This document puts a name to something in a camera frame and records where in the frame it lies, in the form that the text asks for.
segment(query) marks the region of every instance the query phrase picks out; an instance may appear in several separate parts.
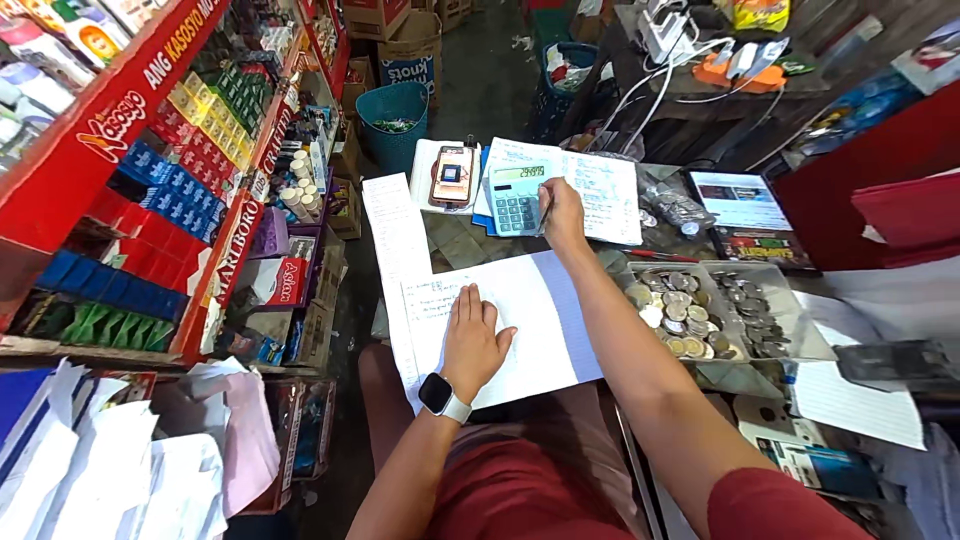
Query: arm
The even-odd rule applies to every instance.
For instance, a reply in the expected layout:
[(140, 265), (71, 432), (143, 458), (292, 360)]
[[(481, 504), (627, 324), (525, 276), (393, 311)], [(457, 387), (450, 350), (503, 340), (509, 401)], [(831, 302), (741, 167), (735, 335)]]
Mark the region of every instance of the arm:
[(744, 467), (777, 470), (727, 422), (682, 364), (637, 316), (584, 236), (580, 195), (563, 179), (540, 189), (554, 208), (546, 237), (577, 289), (590, 343), (658, 478), (702, 538), (713, 485)]
[[(453, 302), (440, 374), (460, 401), (477, 392), (500, 369), (516, 328), (494, 334), (496, 307), (480, 301), (476, 283)], [(460, 424), (422, 409), (387, 459), (347, 534), (356, 539), (421, 538), (433, 514), (437, 485)]]

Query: left hand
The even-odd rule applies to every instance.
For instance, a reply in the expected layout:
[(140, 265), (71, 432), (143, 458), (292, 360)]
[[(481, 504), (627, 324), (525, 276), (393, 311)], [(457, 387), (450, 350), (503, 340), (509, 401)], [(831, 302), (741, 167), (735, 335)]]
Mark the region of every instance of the left hand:
[(494, 335), (495, 327), (496, 307), (480, 301), (477, 284), (461, 288), (450, 312), (440, 375), (453, 386), (457, 399), (467, 405), (503, 365), (514, 341), (516, 327)]

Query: calculator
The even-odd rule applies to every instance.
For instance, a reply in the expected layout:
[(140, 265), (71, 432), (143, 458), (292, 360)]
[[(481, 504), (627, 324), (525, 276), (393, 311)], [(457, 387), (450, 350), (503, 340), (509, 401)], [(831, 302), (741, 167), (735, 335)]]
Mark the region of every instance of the calculator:
[(534, 236), (540, 226), (537, 189), (550, 178), (550, 164), (529, 163), (494, 169), (490, 174), (490, 206), (500, 236)]

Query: hand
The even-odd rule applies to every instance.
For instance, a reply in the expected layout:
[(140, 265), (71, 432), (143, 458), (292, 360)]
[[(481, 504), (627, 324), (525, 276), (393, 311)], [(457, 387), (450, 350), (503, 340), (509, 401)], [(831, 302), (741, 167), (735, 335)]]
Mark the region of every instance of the hand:
[(516, 327), (494, 335), (495, 326), (496, 307), (487, 301), (480, 302), (477, 284), (461, 288), (450, 311), (440, 375), (453, 385), (457, 399), (467, 405), (503, 365), (514, 341)]
[(580, 193), (563, 178), (551, 178), (538, 190), (540, 196), (540, 215), (546, 212), (553, 196), (553, 208), (546, 218), (544, 235), (550, 247), (561, 259), (587, 250), (587, 236), (584, 234), (584, 205)]

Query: white watch strap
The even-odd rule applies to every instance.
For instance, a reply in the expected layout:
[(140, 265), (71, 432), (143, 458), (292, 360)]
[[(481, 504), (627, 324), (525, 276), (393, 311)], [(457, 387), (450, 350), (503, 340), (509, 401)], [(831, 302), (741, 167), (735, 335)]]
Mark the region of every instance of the white watch strap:
[(446, 406), (441, 414), (460, 422), (460, 425), (462, 426), (467, 421), (467, 418), (469, 418), (472, 411), (473, 407), (466, 405), (464, 402), (457, 399), (456, 394), (450, 394), (450, 401), (446, 402)]

